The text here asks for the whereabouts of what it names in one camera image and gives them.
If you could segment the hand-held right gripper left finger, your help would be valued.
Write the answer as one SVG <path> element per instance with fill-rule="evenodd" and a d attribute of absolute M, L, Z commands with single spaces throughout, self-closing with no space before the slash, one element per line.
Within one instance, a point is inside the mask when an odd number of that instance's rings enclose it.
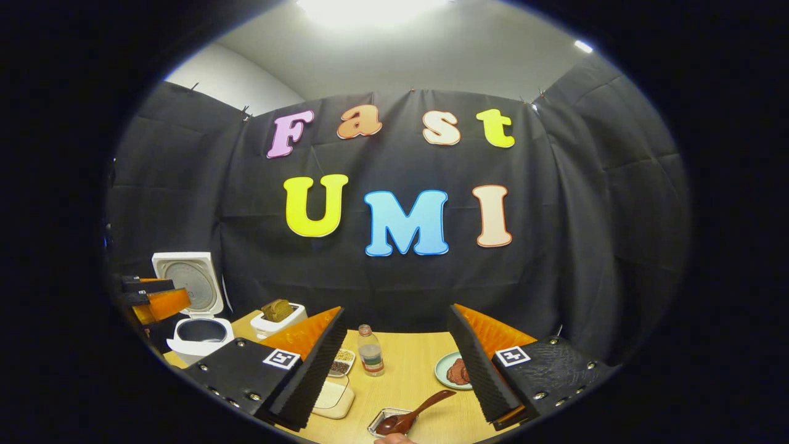
<path fill-rule="evenodd" d="M 184 376 L 236 410 L 299 432 L 346 338 L 345 311 L 324 310 L 264 340 L 231 340 Z"/>

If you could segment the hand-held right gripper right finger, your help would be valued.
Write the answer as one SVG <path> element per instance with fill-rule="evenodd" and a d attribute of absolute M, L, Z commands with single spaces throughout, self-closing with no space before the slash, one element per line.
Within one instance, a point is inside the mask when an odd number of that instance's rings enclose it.
<path fill-rule="evenodd" d="M 485 421 L 496 430 L 557 413 L 618 370 L 559 335 L 536 339 L 459 304 L 450 306 L 446 328 Z"/>

